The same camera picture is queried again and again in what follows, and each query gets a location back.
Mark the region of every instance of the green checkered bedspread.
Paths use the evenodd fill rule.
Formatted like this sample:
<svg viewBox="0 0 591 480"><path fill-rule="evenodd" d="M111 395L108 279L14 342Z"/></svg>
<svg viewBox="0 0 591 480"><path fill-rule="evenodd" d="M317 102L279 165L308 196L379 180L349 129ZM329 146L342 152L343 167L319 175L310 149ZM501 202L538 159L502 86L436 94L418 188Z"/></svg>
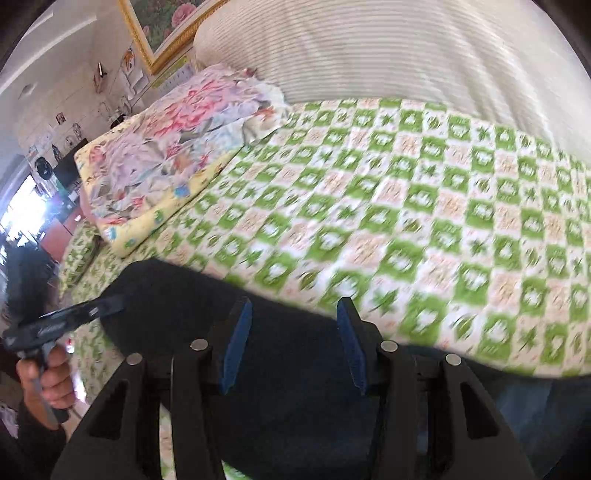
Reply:
<svg viewBox="0 0 591 480"><path fill-rule="evenodd" d="M543 140L442 105L296 105L130 257L104 247L72 296L97 296L156 256L330 315L351 296L401 342L585 374L588 185L584 164ZM76 332L76 348L93 398L121 358L98 323Z"/></svg>

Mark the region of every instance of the window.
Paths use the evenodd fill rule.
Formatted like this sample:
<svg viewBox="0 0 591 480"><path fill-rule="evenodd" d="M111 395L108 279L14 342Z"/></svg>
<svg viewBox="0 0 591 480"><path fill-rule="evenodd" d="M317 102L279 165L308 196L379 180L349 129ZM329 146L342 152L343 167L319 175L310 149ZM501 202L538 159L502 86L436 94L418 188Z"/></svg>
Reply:
<svg viewBox="0 0 591 480"><path fill-rule="evenodd" d="M35 240L45 220L45 210L45 200L35 191L35 180L29 175L8 204L0 220L0 227L10 240L17 239L22 234L18 244L23 245Z"/></svg>

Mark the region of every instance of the person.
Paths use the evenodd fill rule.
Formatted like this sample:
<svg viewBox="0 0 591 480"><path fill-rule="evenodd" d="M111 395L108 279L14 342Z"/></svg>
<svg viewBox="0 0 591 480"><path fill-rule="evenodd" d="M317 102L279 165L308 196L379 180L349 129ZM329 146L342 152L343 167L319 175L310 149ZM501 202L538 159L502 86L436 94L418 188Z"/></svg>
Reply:
<svg viewBox="0 0 591 480"><path fill-rule="evenodd" d="M68 356L62 346L53 348L48 368L40 377L39 394L33 381L39 367L20 360L17 373L23 390L18 412L18 438L14 439L0 421L0 476L6 479L46 480L66 445L66 432L48 418L44 400L54 408L69 408L76 401L70 378Z"/></svg>

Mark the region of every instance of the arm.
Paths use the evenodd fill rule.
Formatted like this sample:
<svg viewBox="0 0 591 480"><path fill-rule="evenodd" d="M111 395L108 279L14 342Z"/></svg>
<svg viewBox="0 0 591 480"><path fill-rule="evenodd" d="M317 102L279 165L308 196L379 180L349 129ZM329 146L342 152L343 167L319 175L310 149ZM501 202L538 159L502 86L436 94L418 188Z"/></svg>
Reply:
<svg viewBox="0 0 591 480"><path fill-rule="evenodd" d="M76 399L66 351L61 346L55 347L49 354L47 363L49 368L41 376L41 395L32 384L33 379L39 376L35 362L21 360L17 364L24 392L18 416L18 445L25 457L45 478L49 478L66 444L66 432L47 418L41 397L54 408L71 407Z"/></svg>

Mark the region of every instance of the framed painting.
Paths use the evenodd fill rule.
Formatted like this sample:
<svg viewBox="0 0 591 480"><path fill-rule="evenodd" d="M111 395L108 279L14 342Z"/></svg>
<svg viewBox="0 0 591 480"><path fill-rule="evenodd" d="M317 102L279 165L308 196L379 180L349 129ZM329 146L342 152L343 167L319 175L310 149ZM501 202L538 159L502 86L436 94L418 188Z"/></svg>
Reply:
<svg viewBox="0 0 591 480"><path fill-rule="evenodd" d="M229 0L119 0L125 23L150 74L191 42L199 25Z"/></svg>

